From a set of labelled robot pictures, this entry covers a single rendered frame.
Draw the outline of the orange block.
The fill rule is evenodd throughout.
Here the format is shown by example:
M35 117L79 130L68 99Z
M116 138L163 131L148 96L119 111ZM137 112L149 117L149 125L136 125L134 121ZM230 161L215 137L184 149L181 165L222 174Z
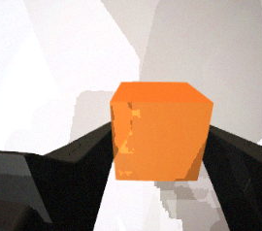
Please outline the orange block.
M212 107L189 82L121 82L111 100L115 180L196 182Z

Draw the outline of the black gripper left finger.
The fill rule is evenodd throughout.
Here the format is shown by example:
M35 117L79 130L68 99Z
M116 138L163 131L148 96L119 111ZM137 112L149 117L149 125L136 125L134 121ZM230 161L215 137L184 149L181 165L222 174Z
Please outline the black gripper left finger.
M31 206L46 231L93 231L113 159L111 121L47 154L0 150L0 200Z

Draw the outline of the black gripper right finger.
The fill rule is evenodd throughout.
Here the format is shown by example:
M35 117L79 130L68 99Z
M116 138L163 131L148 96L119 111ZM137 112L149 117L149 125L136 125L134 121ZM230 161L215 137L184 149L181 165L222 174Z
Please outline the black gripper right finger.
M262 231L262 146L211 126L204 165L230 231Z

